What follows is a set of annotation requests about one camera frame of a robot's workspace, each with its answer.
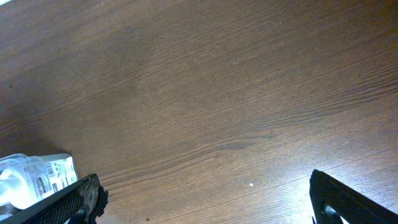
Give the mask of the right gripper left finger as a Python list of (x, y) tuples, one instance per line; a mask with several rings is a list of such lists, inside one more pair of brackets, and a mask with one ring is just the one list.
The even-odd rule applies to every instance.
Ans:
[(108, 191), (96, 174), (90, 174), (5, 218), (1, 224), (96, 224), (108, 204)]

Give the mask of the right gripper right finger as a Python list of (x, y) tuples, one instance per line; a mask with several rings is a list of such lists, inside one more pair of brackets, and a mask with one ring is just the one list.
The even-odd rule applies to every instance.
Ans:
[(332, 176), (313, 170), (310, 199), (314, 224), (397, 223), (397, 214)]

